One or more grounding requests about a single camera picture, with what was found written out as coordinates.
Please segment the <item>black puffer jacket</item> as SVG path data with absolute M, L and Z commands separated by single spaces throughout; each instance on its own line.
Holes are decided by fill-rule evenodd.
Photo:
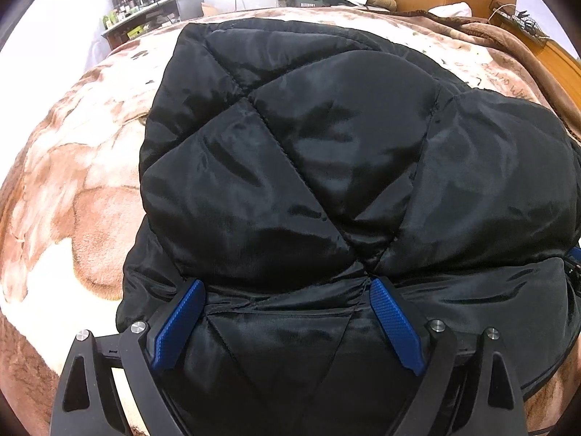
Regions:
M 531 427 L 580 379 L 580 147 L 545 107 L 372 33 L 190 24 L 148 115 L 124 331 L 200 280 L 162 389 L 193 435 L 382 435 L 419 380 L 371 309 L 389 279 L 468 346 L 498 329 Z

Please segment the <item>wooden headboard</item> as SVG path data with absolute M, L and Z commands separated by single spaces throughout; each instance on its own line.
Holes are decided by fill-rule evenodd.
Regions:
M 505 29 L 528 47 L 535 57 L 545 66 L 561 84 L 577 107 L 581 102 L 580 63 L 553 40 L 538 40 L 534 36 L 518 29 L 513 23 L 495 15 L 491 22 L 494 26 Z

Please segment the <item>brown patterned fleece blanket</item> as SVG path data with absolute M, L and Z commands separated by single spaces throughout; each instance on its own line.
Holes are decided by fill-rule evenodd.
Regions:
M 190 24 L 247 19 L 372 33 L 419 51 L 469 87 L 551 111 L 580 147 L 580 110 L 520 40 L 472 18 L 348 8 L 230 13 L 159 29 L 114 50 L 32 131 L 1 188 L 1 399 L 5 435 L 49 435 L 60 375 L 77 336 L 120 334 L 123 267 L 142 225 L 139 162 L 148 115 Z M 151 435 L 124 371 L 112 370 L 132 433 Z M 548 434 L 569 411 L 526 435 Z

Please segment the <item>white pillow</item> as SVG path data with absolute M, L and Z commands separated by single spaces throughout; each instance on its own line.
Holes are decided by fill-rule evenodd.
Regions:
M 452 18 L 452 17 L 463 17 L 470 18 L 473 16 L 472 8 L 467 2 L 458 2 L 447 5 L 440 5 L 428 10 L 430 14 L 433 14 L 440 18 Z

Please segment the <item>brown plush toy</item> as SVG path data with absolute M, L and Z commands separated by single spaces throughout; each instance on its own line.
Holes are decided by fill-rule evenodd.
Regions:
M 390 12 L 397 10 L 397 2 L 395 0 L 366 0 L 365 5 L 383 8 Z

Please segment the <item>cluttered side desk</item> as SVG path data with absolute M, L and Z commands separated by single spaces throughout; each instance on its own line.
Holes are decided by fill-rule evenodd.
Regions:
M 131 14 L 127 18 L 106 29 L 101 37 L 107 41 L 110 50 L 131 40 L 130 33 L 148 33 L 163 25 L 201 18 L 204 15 L 204 0 L 161 0 Z

